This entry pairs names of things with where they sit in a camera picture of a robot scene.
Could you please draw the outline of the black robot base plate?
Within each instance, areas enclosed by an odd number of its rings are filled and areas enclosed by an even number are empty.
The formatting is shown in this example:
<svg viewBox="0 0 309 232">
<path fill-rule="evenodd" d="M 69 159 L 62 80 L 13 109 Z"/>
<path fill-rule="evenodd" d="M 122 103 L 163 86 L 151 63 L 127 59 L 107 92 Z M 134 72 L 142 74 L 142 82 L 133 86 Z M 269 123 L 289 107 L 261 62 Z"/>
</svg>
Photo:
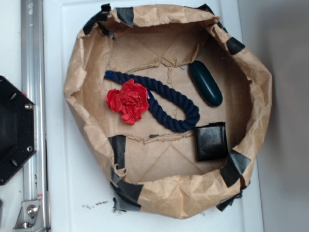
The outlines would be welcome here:
<svg viewBox="0 0 309 232">
<path fill-rule="evenodd" d="M 35 104 L 0 77 L 0 184 L 6 185 L 35 153 Z"/>
</svg>

